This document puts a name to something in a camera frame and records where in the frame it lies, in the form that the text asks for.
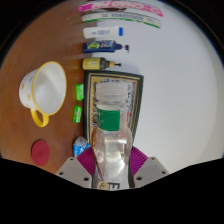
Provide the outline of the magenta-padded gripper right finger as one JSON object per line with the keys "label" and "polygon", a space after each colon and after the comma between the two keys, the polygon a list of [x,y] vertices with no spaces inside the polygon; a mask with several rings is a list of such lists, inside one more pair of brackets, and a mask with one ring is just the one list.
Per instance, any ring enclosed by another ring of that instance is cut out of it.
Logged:
{"label": "magenta-padded gripper right finger", "polygon": [[132,147],[128,174],[131,188],[144,187],[168,174],[167,169],[156,157],[147,157],[138,148]]}

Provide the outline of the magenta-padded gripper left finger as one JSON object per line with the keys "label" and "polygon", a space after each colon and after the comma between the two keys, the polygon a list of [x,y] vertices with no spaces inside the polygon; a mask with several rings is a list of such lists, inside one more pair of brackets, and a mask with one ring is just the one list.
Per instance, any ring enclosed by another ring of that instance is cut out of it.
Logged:
{"label": "magenta-padded gripper left finger", "polygon": [[78,186],[91,188],[95,174],[95,157],[91,147],[78,157],[69,157],[56,175]]}

